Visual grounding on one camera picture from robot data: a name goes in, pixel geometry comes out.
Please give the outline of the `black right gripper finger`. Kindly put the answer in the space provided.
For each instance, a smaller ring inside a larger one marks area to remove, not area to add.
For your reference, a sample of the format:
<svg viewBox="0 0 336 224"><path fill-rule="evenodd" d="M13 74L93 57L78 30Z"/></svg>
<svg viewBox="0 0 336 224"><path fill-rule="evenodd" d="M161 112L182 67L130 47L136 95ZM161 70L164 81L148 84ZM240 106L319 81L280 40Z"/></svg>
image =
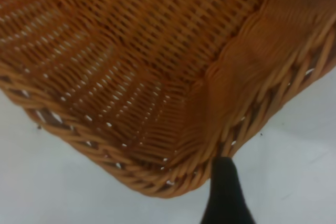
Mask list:
<svg viewBox="0 0 336 224"><path fill-rule="evenodd" d="M255 223L230 157L213 159L209 199L201 223Z"/></svg>

